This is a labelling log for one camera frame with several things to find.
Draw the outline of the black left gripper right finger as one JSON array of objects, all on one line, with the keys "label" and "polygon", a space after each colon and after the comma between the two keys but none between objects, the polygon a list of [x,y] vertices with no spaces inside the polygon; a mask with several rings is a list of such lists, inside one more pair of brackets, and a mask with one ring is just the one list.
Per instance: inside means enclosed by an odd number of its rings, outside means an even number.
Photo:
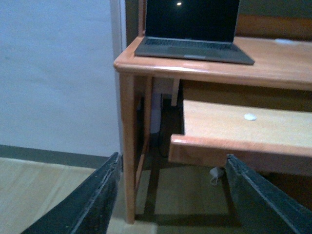
[{"label": "black left gripper right finger", "polygon": [[310,234],[312,213],[234,155],[225,166],[230,193],[249,234]]}]

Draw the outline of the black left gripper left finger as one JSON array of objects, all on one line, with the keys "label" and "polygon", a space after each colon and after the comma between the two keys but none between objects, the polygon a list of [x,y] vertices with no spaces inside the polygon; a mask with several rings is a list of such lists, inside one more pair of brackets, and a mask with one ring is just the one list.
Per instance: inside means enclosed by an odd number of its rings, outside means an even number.
[{"label": "black left gripper left finger", "polygon": [[25,234],[105,234],[121,177],[121,155],[109,159]]}]

